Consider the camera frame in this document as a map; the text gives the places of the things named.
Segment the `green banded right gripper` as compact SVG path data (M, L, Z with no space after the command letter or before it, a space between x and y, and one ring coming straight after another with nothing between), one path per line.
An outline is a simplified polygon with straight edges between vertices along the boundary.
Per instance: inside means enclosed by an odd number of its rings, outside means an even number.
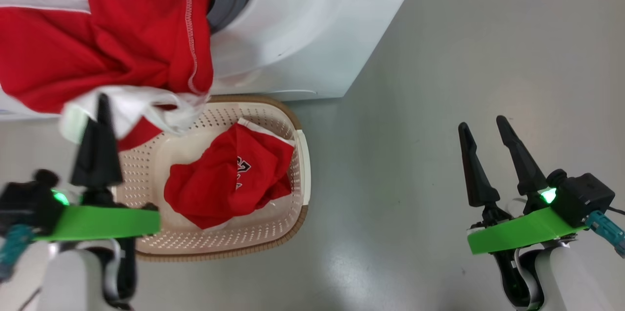
M517 190L522 196L547 188L543 172L520 140L505 116L497 116L496 123L503 144L513 160L518 178ZM468 203L472 207L496 205L500 195L487 179L477 155L477 144L467 123L458 126L462 166L466 180ZM551 207L538 209L489 228L467 231L467 242L473 255L518 249L556 240L578 233L584 226L573 228Z

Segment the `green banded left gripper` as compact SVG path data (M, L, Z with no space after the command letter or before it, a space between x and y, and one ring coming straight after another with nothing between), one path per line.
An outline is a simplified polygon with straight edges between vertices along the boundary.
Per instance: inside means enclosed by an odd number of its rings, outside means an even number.
M109 98L100 94L96 102L96 119L87 117L71 173L71 184L77 187L102 188L122 183L117 146ZM154 235L161 230L161 216L158 211L72 205L65 194L54 189L53 195L63 208L61 217L52 233L36 234L35 242L136 238Z

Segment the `red garment with white trim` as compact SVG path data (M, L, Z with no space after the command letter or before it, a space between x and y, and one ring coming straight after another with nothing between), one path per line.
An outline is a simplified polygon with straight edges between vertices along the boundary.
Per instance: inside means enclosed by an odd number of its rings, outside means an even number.
M109 100L118 149L193 124L213 82L210 0L0 0L0 91L80 142Z

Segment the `white front-load washing machine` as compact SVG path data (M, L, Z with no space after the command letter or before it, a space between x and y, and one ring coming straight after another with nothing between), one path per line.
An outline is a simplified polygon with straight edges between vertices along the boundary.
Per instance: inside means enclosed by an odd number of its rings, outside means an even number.
M225 29L210 30L209 98L342 97L404 0L250 0ZM0 112L47 117L0 91Z

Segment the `cream perforated laundry basket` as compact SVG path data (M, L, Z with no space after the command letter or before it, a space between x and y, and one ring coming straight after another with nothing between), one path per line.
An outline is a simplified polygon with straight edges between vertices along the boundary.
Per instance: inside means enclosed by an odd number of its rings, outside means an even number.
M236 217L221 229L203 231L165 201L164 188L174 164L196 161L220 133L245 118L295 143L288 178L291 194L264 208ZM257 95L212 97L182 137L161 133L119 154L124 184L113 189L117 202L131 208L152 203L161 215L161 231L139 238L139 259L194 262L239 257L277 247L303 226L311 197L310 151L297 116L285 104Z

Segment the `red jersey with number print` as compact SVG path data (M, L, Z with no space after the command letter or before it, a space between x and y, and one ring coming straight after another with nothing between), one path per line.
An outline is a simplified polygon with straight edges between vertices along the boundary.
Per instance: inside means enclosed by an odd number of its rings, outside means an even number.
M165 201L200 229L225 224L291 194L295 142L240 118L190 164L174 164Z

